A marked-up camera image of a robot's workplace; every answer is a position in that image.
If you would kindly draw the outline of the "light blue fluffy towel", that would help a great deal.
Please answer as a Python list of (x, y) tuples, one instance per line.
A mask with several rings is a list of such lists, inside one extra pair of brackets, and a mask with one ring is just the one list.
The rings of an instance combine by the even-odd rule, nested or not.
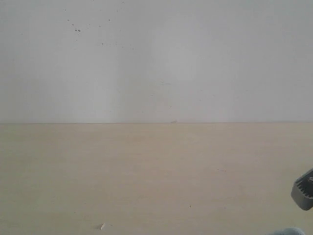
[(268, 235), (305, 235), (304, 231), (298, 227), (288, 227), (269, 233)]

